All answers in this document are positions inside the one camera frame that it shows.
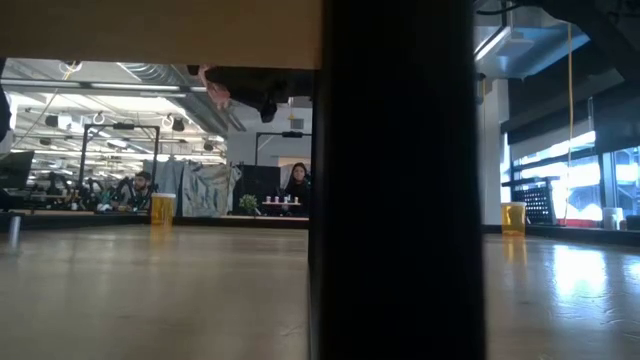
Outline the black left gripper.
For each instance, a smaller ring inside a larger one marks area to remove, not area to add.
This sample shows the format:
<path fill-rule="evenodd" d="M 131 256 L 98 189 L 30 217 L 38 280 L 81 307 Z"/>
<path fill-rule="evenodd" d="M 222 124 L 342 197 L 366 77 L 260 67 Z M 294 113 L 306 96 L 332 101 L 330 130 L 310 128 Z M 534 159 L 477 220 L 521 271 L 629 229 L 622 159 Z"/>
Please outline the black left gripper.
<path fill-rule="evenodd" d="M 188 65 L 192 76 L 200 72 L 199 65 Z M 311 97 L 313 71 L 282 68 L 213 67 L 204 71 L 206 79 L 223 86 L 230 97 L 259 109 L 267 102 L 286 103 L 290 97 Z"/>

